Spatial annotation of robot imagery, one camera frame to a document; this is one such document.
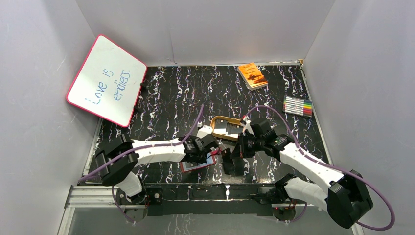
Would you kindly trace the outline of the red card holder wallet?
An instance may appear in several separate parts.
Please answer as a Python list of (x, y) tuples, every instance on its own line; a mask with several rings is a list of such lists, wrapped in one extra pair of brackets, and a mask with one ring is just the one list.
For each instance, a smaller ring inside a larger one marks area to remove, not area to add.
[(221, 152), (221, 148), (217, 148), (207, 154), (207, 162), (206, 163), (196, 163), (196, 162), (180, 162), (180, 169), (182, 173), (187, 173), (195, 170), (199, 170), (202, 168), (206, 168), (208, 166), (212, 166), (216, 164), (216, 155)]

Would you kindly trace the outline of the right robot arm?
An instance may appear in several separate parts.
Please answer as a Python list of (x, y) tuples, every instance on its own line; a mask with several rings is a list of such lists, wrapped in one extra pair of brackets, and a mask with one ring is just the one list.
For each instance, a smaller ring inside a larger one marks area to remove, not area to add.
[(343, 228), (350, 228), (373, 208), (373, 201), (364, 183), (338, 170), (325, 167), (318, 159), (297, 147), (293, 137), (278, 135), (265, 118), (253, 121), (243, 117), (243, 130), (238, 134), (237, 145), (231, 158), (251, 158), (263, 151), (281, 163), (291, 166), (306, 176), (305, 181), (287, 174), (268, 191), (252, 198), (259, 203), (287, 203), (291, 199), (317, 206)]

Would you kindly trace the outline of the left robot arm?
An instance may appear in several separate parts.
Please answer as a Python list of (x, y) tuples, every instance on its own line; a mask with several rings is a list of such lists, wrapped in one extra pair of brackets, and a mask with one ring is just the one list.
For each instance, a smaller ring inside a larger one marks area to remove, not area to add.
[(208, 155), (219, 149), (219, 144), (208, 126), (197, 135), (186, 135), (167, 141), (138, 141), (122, 137), (119, 145), (104, 149), (95, 156), (98, 175), (103, 186), (116, 186), (133, 203), (140, 204), (146, 198), (141, 178), (133, 173), (139, 165), (176, 162), (207, 164)]

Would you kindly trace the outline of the gold oval tray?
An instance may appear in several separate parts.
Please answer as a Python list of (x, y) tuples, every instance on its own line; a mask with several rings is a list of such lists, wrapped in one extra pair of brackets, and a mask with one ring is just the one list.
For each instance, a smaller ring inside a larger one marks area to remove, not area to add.
[(215, 116), (211, 120), (212, 134), (221, 139), (237, 141), (238, 134), (243, 132), (244, 126), (240, 120), (226, 116)]

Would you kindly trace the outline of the pack of coloured markers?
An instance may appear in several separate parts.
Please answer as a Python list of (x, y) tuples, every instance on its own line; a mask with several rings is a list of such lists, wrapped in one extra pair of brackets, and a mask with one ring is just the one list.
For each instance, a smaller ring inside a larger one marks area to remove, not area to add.
[(285, 96), (282, 110), (288, 114), (311, 118), (313, 116), (313, 102), (306, 99)]

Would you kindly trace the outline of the orange book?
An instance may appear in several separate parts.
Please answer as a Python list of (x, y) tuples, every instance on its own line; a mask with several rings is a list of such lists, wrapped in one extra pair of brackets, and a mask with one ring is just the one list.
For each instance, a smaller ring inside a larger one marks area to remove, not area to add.
[(242, 64), (237, 70), (250, 91), (268, 86), (268, 81), (255, 63)]

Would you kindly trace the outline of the pink framed whiteboard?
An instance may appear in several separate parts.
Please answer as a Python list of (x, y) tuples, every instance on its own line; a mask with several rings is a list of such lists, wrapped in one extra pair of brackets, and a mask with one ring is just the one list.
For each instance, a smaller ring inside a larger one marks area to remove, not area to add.
[(67, 95), (68, 103), (121, 127), (132, 120), (147, 66), (98, 35)]

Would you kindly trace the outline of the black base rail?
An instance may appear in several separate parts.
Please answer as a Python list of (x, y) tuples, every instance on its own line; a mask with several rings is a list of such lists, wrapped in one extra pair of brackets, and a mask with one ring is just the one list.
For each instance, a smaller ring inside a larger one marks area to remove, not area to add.
[(120, 189), (115, 198), (127, 215), (139, 211), (146, 216), (254, 214), (293, 219), (305, 205), (299, 199), (280, 198), (274, 184), (145, 184), (138, 199), (127, 199)]

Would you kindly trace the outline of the aluminium frame rail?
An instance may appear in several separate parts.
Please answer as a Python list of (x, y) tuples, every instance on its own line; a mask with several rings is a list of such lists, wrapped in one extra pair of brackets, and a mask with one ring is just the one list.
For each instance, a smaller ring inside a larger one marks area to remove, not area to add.
[(65, 203), (66, 208), (116, 208), (112, 188), (105, 186), (73, 186)]

